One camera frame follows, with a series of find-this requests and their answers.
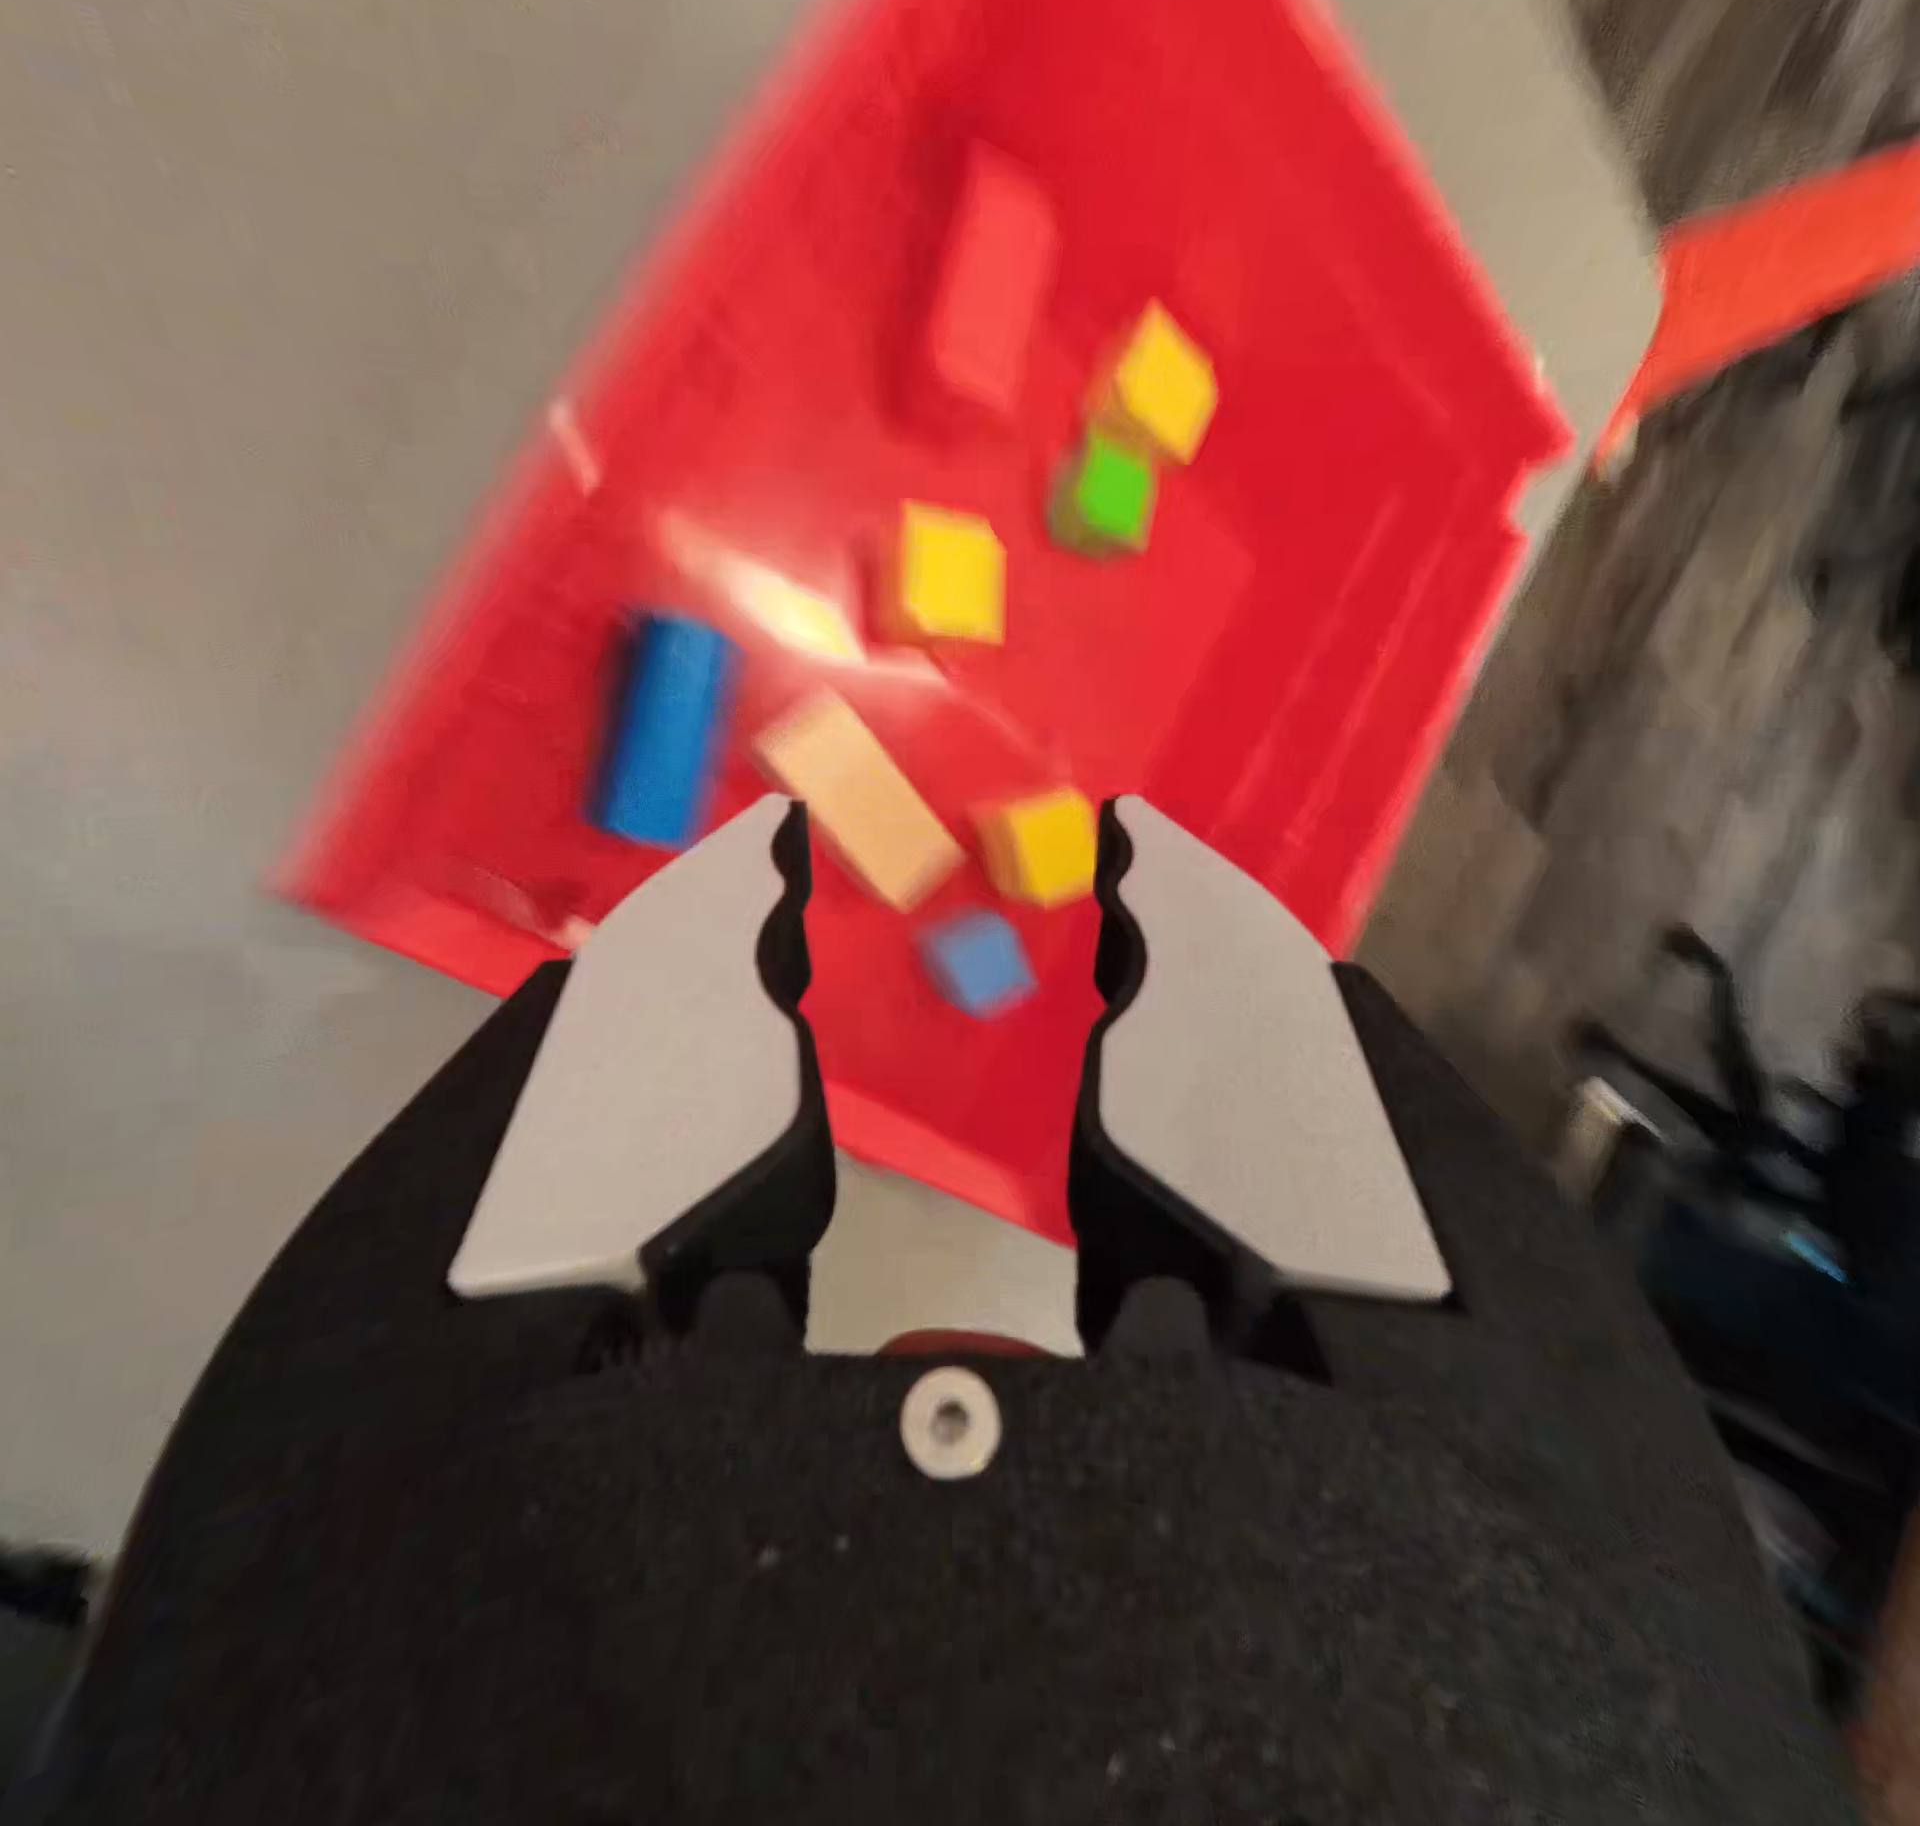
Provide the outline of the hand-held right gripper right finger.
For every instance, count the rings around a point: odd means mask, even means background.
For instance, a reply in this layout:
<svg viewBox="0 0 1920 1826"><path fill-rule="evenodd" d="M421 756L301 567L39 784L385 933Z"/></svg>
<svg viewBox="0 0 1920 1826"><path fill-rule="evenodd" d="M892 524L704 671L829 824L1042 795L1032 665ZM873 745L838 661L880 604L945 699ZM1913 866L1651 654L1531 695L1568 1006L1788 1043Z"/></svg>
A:
<svg viewBox="0 0 1920 1826"><path fill-rule="evenodd" d="M1226 1291L1439 1308L1453 1275L1329 948L1262 881L1139 795L1100 809L1095 985L1071 1117L1071 1230L1168 1237Z"/></svg>

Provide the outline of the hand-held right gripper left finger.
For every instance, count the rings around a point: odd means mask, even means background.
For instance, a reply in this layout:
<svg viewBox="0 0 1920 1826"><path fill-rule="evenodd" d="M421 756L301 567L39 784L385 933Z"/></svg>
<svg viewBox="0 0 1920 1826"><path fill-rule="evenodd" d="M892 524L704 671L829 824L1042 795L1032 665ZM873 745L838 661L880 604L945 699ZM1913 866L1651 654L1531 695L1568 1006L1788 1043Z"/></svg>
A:
<svg viewBox="0 0 1920 1826"><path fill-rule="evenodd" d="M812 833L767 795L578 948L447 1269L466 1300L606 1286L658 1309L765 1273L793 1309L836 1207L814 1031Z"/></svg>

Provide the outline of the light blue wooden cube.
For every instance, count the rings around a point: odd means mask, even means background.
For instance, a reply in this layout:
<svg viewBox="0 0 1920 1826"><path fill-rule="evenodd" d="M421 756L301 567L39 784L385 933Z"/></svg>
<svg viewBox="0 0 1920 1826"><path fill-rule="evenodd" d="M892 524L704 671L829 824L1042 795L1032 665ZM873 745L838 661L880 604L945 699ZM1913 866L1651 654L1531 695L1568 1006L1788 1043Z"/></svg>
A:
<svg viewBox="0 0 1920 1826"><path fill-rule="evenodd" d="M1015 1011L1037 992L1020 930L1003 914L950 914L918 937L918 948L937 992L973 1021Z"/></svg>

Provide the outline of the natural wooden block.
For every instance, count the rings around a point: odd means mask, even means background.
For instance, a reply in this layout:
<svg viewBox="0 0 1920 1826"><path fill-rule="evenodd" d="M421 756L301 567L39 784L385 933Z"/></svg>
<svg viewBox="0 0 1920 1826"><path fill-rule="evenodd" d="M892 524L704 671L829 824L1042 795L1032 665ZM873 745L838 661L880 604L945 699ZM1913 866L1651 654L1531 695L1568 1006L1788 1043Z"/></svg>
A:
<svg viewBox="0 0 1920 1826"><path fill-rule="evenodd" d="M920 909L962 870L959 841L836 692L784 709L750 748L764 774L808 807L842 867L892 912Z"/></svg>

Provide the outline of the yellow wooden cube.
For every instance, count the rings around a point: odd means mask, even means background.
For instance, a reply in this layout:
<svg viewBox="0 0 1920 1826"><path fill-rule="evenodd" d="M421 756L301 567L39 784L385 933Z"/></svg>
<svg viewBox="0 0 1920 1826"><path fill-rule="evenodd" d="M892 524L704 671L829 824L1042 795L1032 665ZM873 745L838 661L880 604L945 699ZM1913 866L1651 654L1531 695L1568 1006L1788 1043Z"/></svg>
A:
<svg viewBox="0 0 1920 1826"><path fill-rule="evenodd" d="M1003 645L1008 551L989 518L900 500L880 574L878 617L896 642Z"/></svg>

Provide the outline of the green wooden cube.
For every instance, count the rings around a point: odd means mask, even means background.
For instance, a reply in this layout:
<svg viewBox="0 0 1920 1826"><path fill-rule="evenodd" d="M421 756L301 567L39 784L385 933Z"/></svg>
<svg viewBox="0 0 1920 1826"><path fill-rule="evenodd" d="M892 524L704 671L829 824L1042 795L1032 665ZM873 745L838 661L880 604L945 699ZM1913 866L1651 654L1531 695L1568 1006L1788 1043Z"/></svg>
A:
<svg viewBox="0 0 1920 1826"><path fill-rule="evenodd" d="M1139 557L1157 513L1157 461L1104 427L1068 451L1046 507L1049 537L1082 557Z"/></svg>

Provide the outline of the red plastic bin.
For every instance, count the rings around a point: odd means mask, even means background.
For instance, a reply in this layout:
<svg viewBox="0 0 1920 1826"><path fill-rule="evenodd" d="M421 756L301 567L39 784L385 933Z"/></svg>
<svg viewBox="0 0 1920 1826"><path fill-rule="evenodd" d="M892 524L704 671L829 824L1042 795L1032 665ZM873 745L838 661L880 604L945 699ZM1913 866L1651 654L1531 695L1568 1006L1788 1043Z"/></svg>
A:
<svg viewBox="0 0 1920 1826"><path fill-rule="evenodd" d="M1059 269L1012 423L920 334L966 146L1030 166ZM1056 476L1150 299L1210 353L1139 557L1056 544ZM971 809L1139 792L1353 947L1572 433L1326 0L828 0L563 377L278 871L346 933L508 995L668 863L586 798L640 611L741 651L752 735L833 690ZM898 504L989 518L1003 645L896 642Z"/></svg>

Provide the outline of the blue wooden cylinder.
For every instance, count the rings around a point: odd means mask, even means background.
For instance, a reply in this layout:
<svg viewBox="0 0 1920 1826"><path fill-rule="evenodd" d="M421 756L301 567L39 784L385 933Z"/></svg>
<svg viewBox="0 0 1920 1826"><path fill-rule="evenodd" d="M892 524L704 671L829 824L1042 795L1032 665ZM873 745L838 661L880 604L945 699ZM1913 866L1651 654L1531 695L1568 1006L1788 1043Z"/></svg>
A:
<svg viewBox="0 0 1920 1826"><path fill-rule="evenodd" d="M590 771L590 824L663 852L690 848L707 820L738 690L741 651L700 617L635 612Z"/></svg>

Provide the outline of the red wooden block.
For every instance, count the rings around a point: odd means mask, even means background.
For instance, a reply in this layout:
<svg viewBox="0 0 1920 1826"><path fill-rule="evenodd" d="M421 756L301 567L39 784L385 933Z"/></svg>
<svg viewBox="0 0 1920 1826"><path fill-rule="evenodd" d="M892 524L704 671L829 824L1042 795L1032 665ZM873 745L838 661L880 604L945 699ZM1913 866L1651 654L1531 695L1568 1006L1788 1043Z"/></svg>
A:
<svg viewBox="0 0 1920 1826"><path fill-rule="evenodd" d="M996 423L1018 419L1059 238L1059 208L1037 173L970 141L920 331L924 374L948 404Z"/></svg>

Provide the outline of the orange striped bar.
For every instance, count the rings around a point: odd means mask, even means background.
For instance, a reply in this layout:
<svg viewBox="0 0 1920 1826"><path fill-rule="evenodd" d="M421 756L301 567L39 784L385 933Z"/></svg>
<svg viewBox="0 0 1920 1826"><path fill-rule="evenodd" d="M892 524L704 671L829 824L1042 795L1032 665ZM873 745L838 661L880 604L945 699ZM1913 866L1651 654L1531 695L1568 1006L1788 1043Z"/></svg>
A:
<svg viewBox="0 0 1920 1826"><path fill-rule="evenodd" d="M1660 313L1599 431L1599 471L1667 399L1916 269L1919 141L1683 218L1662 234L1656 263Z"/></svg>

